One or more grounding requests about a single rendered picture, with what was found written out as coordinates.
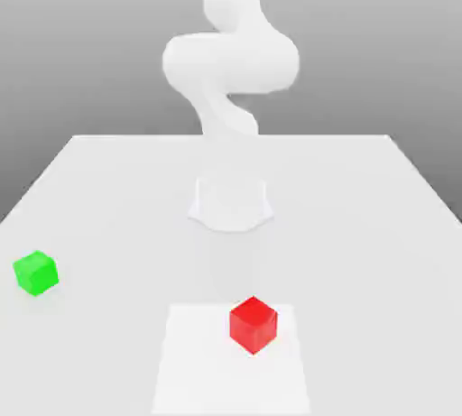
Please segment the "small green cube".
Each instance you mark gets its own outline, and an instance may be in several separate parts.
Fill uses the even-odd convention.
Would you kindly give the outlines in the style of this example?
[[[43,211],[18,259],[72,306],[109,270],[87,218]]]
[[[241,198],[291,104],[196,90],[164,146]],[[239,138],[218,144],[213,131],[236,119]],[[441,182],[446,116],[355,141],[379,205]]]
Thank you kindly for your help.
[[[31,254],[13,263],[18,285],[32,296],[38,296],[59,283],[55,261],[42,251]]]

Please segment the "small red cube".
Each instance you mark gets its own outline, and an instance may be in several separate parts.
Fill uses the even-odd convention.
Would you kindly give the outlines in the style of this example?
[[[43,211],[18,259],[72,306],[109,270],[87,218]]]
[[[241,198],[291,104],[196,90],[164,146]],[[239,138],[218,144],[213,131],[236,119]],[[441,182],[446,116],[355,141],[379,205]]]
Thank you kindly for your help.
[[[255,296],[229,312],[229,336],[255,355],[277,336],[278,312]]]

